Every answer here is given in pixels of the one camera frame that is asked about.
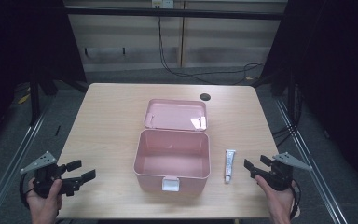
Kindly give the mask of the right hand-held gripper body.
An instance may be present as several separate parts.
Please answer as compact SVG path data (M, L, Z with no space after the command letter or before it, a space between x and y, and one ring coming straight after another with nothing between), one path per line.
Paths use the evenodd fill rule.
M275 190L283 191L292 185L295 168L311 171L312 167L288 152L277 154L272 158L269 171L255 167L255 176L262 176Z

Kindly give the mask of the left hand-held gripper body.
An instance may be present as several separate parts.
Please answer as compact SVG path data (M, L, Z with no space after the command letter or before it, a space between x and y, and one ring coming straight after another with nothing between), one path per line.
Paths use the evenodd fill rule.
M38 157L35 161L31 162L25 168L20 171L21 182L20 182L20 196L22 200L26 199L27 192L23 191L23 183L26 175L34 171L34 192L42 198L47 198L49 195L50 188L56 179L62 181L62 187L60 194L66 196L73 196L76 191L80 190L83 185L81 183L81 176L71 177L62 179L62 175L67 172L65 165L58 165L57 159L50 153Z

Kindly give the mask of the white ointment tube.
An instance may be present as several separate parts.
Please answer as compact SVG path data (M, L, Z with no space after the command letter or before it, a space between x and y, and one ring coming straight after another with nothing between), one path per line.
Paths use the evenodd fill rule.
M235 158L236 150L227 149L226 150L226 165L225 165L225 183L228 184L231 181L232 177L232 168Z

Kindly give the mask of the pink plastic box with lid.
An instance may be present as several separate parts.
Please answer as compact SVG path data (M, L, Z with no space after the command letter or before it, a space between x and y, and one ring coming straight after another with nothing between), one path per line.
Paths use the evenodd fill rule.
M206 104L148 102L133 170L146 191L199 194L211 173Z

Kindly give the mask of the person's right hand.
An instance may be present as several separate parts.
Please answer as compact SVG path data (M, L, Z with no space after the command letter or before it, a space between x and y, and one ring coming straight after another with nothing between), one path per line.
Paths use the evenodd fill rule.
M255 177L257 185L264 191L267 202L269 219L272 224L291 224L291 212L294 202L294 195L290 189L278 191L273 189L268 182L257 175Z

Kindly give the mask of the person's left hand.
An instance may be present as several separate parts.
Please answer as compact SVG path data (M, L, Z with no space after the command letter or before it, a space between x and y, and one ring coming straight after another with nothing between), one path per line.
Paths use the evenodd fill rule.
M26 195L29 204L32 224L55 224L56 217L62 209L62 196L60 189L62 181L56 179L50 188L47 198L40 197L34 192L33 179L28 182L30 192Z

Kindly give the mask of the black metal stand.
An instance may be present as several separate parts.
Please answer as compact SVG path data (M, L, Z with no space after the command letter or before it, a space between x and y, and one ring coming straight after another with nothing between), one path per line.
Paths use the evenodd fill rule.
M32 117L30 125L33 126L40 116L40 104L39 104L39 89L38 89L38 77L36 72L36 66L32 65L30 75L30 96L32 106Z
M287 111L288 111L288 117L292 125L296 123L295 100L296 100L295 76L293 72L290 72L289 83L288 83L288 95L287 95Z

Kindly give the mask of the black curtain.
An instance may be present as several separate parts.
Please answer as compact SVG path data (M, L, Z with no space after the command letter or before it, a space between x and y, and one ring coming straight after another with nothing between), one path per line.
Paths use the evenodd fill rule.
M358 0L287 0L262 76L293 78L358 172Z
M0 128L17 85L36 79L47 94L54 80L85 82L63 0L0 0Z

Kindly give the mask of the black horizontal metal bar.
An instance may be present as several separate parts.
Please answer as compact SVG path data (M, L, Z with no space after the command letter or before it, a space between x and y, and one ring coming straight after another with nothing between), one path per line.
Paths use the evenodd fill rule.
M239 20L280 21L285 18L283 13L216 11L196 9L154 9L154 8L108 8L108 7L67 7L67 14L76 15L112 15L112 16L150 16L150 17L181 17L181 18L213 18Z

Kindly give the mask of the metal floor rail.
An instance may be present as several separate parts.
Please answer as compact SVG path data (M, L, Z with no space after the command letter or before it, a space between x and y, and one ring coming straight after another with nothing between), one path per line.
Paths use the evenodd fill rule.
M21 202L20 169L45 152L59 157L60 123L54 118L55 102L41 106L41 116L31 122L31 105L14 104L0 127L0 224L31 224L30 211Z
M281 113L285 126L289 129L290 136L292 137L303 162L311 167L310 176L312 182L318 190L333 222L335 224L349 224L336 200L336 197L334 196L332 190L328 187L315 159L311 155L310 149L304 141L300 131L295 128L294 124L289 119L288 109L283 100L277 99L276 105Z

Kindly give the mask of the white wall socket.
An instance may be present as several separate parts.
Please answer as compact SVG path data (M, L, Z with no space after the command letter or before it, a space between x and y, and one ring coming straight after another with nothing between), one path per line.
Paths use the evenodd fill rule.
M152 8L174 9L173 0L151 0Z

